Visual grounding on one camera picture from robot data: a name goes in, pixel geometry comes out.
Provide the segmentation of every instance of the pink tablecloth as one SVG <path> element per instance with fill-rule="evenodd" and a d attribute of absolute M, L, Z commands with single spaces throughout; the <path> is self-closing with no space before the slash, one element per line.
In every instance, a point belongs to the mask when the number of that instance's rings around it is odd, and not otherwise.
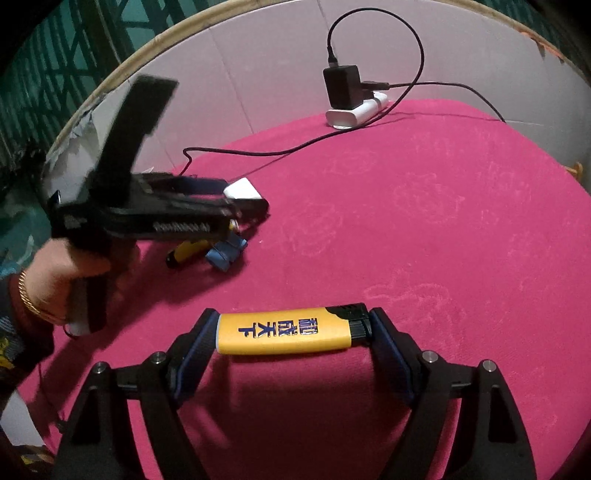
<path fill-rule="evenodd" d="M 326 131 L 315 116 L 233 146 L 276 150 Z M 190 172 L 231 178 L 268 161 L 207 155 Z M 494 359 L 521 410 L 539 478 L 553 474 L 591 417 L 591 199 L 560 165 L 473 108 L 421 100 L 248 178 L 272 216 L 242 264 L 227 274 L 203 263 L 170 271 L 168 246 L 142 245 L 141 279 L 116 308 L 119 323 L 77 341 L 56 333 L 43 371 L 62 415 L 91 364 L 141 362 L 206 307 L 364 301 L 449 361 Z M 21 393 L 55 447 L 54 414 L 36 375 Z M 138 408 L 132 413 L 146 474 L 159 478 Z M 181 411 L 212 480 L 374 480 L 406 413 L 365 348 L 215 356 L 198 397 Z M 446 435 L 452 431 L 450 422 Z M 443 442 L 433 478 L 448 449 Z"/>

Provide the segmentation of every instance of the black charger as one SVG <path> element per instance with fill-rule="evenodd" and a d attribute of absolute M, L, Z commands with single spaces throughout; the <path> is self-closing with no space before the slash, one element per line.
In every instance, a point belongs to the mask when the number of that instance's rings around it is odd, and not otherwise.
<path fill-rule="evenodd" d="M 363 103 L 364 93 L 357 65 L 330 66 L 323 70 L 330 106 L 353 110 Z"/>

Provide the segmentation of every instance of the charging cable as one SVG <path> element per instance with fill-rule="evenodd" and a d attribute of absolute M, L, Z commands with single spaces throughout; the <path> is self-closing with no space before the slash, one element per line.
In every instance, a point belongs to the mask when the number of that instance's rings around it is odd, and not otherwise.
<path fill-rule="evenodd" d="M 191 155 L 189 155 L 189 152 L 225 153 L 225 154 L 230 154 L 230 155 L 241 155 L 244 157 L 276 157 L 276 156 L 280 156 L 280 155 L 292 154 L 294 152 L 302 150 L 303 148 L 309 147 L 310 145 L 313 145 L 313 144 L 315 144 L 321 140 L 325 140 L 327 138 L 336 137 L 337 135 L 344 135 L 344 134 L 353 132 L 355 130 L 365 128 L 368 125 L 372 125 L 375 122 L 381 120 L 386 115 L 388 115 L 392 110 L 394 110 L 400 104 L 400 102 L 402 102 L 402 100 L 408 95 L 410 90 L 412 90 L 412 88 L 414 88 L 416 85 L 447 85 L 447 86 L 455 86 L 455 87 L 461 87 L 461 88 L 468 89 L 471 92 L 478 95 L 482 100 L 484 100 L 484 102 L 486 102 L 486 104 L 489 107 L 491 107 L 492 110 L 499 116 L 499 119 L 501 121 L 505 122 L 505 120 L 503 119 L 501 114 L 498 112 L 498 110 L 494 106 L 492 106 L 492 104 L 488 100 L 486 100 L 486 98 L 484 98 L 483 95 L 481 95 L 479 92 L 474 90 L 472 87 L 469 87 L 468 85 L 464 85 L 462 83 L 448 83 L 448 82 L 419 82 L 419 78 L 421 77 L 421 74 L 423 73 L 423 68 L 425 66 L 425 51 L 423 49 L 423 44 L 421 42 L 421 39 L 418 36 L 416 30 L 405 19 L 403 19 L 402 17 L 400 17 L 399 15 L 397 15 L 391 11 L 384 10 L 383 8 L 374 8 L 374 7 L 355 8 L 353 10 L 348 11 L 347 13 L 344 13 L 343 15 L 341 15 L 339 18 L 337 18 L 333 22 L 333 24 L 329 28 L 329 32 L 326 37 L 326 49 L 328 51 L 328 62 L 329 62 L 330 67 L 336 67 L 339 64 L 339 62 L 335 56 L 335 53 L 333 51 L 333 48 L 332 48 L 332 35 L 333 35 L 333 31 L 335 30 L 335 27 L 341 21 L 343 21 L 345 18 L 349 17 L 350 15 L 359 13 L 359 12 L 379 12 L 379 13 L 383 13 L 386 15 L 390 15 L 391 17 L 394 17 L 399 22 L 402 22 L 412 32 L 415 40 L 417 41 L 418 49 L 420 52 L 420 64 L 419 64 L 419 67 L 417 70 L 417 74 L 415 75 L 412 82 L 410 82 L 410 83 L 396 83 L 396 84 L 379 83 L 379 82 L 362 82 L 362 87 L 366 90 L 389 90 L 390 88 L 405 87 L 405 90 L 402 92 L 402 94 L 400 94 L 400 96 L 394 101 L 394 103 L 391 106 L 386 108 L 386 110 L 382 111 L 381 113 L 379 113 L 375 117 L 373 117 L 373 118 L 371 118 L 359 125 L 356 125 L 354 127 L 346 129 L 346 130 L 337 130 L 334 132 L 330 132 L 328 134 L 321 135 L 319 137 L 308 140 L 308 141 L 306 141 L 300 145 L 297 145 L 295 147 L 286 148 L 285 150 L 277 150 L 277 151 L 271 151 L 271 152 L 251 152 L 251 151 L 244 151 L 244 150 L 232 150 L 232 149 L 228 149 L 228 148 L 212 148 L 212 147 L 183 148 L 183 155 L 185 157 L 187 157 L 187 163 L 184 166 L 184 168 L 182 169 L 182 171 L 179 173 L 179 175 L 183 175 L 187 171 L 187 169 L 191 166 L 191 163 L 193 162 L 193 158 L 191 157 Z"/>

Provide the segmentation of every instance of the white eraser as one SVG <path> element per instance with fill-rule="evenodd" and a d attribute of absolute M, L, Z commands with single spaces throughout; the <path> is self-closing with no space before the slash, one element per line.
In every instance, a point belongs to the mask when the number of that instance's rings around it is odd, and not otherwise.
<path fill-rule="evenodd" d="M 246 177 L 228 185 L 223 194 L 229 199 L 262 199 L 261 194 L 257 192 Z"/>

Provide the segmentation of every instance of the blue clip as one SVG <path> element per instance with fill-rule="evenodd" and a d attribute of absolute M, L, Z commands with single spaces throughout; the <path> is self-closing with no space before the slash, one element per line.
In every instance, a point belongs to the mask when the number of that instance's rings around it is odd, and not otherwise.
<path fill-rule="evenodd" d="M 248 242 L 246 240 L 230 232 L 226 240 L 216 243 L 207 252 L 205 259 L 218 270 L 227 272 L 230 265 L 240 257 L 240 254 L 247 245 Z"/>

